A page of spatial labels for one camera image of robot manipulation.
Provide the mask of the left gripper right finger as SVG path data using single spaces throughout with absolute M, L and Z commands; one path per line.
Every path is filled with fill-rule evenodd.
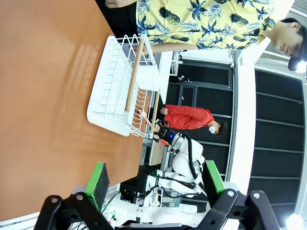
M 277 218 L 261 190 L 244 195 L 226 189 L 213 161 L 203 164 L 202 180 L 211 209 L 197 225 L 198 230 L 220 230 L 229 219 L 236 219 L 244 230 L 279 230 Z

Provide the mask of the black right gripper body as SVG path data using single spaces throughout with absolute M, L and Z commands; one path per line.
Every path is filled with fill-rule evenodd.
M 161 140 L 166 141 L 167 143 L 171 144 L 178 133 L 167 126 L 160 127 L 157 135 Z

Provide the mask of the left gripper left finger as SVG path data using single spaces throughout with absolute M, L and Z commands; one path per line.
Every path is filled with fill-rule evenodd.
M 59 195 L 45 199 L 34 229 L 67 230 L 76 222 L 84 222 L 90 230 L 113 229 L 101 213 L 108 187 L 106 164 L 98 162 L 84 192 L 71 194 L 65 199 Z

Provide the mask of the person's right hand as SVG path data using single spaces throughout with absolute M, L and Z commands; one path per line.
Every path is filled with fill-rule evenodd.
M 108 8 L 122 8 L 135 3 L 136 0 L 105 0 Z

